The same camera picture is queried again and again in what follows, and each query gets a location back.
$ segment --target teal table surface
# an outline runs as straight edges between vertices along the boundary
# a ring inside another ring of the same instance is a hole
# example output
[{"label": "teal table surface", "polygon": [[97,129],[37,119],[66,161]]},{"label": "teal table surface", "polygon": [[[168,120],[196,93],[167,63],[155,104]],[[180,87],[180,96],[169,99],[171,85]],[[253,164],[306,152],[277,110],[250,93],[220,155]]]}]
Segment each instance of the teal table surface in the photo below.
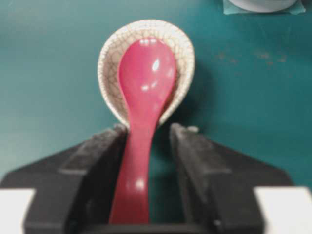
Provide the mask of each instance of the teal table surface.
[{"label": "teal table surface", "polygon": [[100,49],[124,25],[160,19],[188,34],[196,69],[187,97],[155,135],[152,221],[183,221],[172,122],[196,125],[312,188],[312,3],[304,4],[297,16],[226,16],[220,0],[2,0],[0,177],[116,123],[98,87]]}]

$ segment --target spoon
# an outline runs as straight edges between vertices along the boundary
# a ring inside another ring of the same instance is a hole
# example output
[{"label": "spoon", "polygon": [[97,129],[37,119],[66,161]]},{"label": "spoon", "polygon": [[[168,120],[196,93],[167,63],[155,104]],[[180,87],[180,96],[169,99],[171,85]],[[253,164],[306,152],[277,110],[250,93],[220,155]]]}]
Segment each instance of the spoon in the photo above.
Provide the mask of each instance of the spoon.
[{"label": "spoon", "polygon": [[129,46],[118,70],[130,130],[115,188],[111,224],[149,223],[148,169],[153,134],[176,78],[170,48],[155,38]]}]

